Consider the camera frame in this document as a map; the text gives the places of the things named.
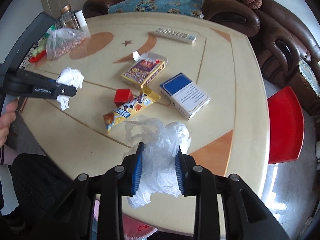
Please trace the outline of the person's left hand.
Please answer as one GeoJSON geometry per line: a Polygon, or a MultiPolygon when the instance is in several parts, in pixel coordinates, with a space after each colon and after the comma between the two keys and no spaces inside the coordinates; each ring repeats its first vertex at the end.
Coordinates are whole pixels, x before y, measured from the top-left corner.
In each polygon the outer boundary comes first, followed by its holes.
{"type": "Polygon", "coordinates": [[[6,106],[6,113],[4,113],[0,118],[0,147],[5,144],[9,134],[10,125],[16,119],[17,106],[17,99],[8,103],[6,106]]]}

